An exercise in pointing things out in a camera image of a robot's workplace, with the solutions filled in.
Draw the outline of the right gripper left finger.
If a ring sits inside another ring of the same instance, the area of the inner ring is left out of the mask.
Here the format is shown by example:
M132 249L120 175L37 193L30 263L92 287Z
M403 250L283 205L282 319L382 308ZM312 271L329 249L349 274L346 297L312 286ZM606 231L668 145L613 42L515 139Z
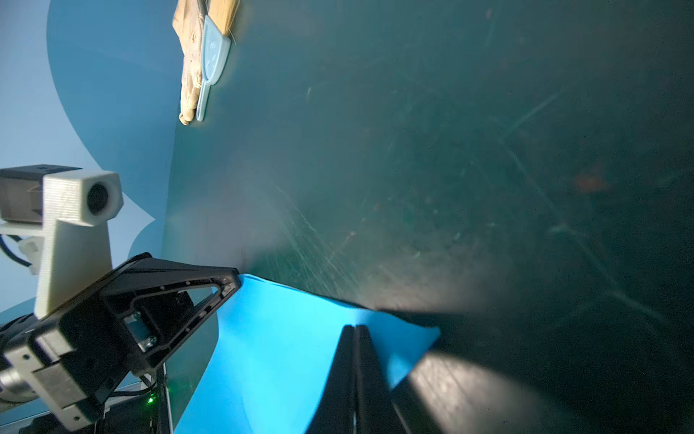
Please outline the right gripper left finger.
M325 388L306 434L353 433L355 426L355 327L341 333Z

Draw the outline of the blue square paper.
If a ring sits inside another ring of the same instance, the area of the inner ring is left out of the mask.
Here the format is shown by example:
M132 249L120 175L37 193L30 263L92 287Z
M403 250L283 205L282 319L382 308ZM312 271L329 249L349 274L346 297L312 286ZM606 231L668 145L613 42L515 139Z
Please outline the blue square paper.
M303 433L346 326L368 327L390 388L441 332L249 274L217 312L219 339L178 433Z

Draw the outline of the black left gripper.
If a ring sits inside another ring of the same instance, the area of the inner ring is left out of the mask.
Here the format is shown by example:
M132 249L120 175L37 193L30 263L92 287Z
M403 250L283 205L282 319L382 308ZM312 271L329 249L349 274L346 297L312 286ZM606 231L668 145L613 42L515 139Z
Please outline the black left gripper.
M61 306L1 325L1 411L42 401L65 430L104 416L127 376L157 370L241 287L235 268L143 253Z

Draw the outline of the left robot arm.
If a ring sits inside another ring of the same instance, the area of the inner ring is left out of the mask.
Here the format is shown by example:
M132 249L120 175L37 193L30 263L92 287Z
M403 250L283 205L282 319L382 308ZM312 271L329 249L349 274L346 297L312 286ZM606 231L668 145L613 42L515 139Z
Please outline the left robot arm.
M143 253L43 319L1 328L1 409L41 400L71 432L98 426L128 375L163 389L166 361L240 289L235 268Z

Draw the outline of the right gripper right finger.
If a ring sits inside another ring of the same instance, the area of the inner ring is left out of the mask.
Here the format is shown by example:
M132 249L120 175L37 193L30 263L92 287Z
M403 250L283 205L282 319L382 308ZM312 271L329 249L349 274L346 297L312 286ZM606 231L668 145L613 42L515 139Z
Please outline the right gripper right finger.
M359 433L406 433L365 325L356 327L356 422Z

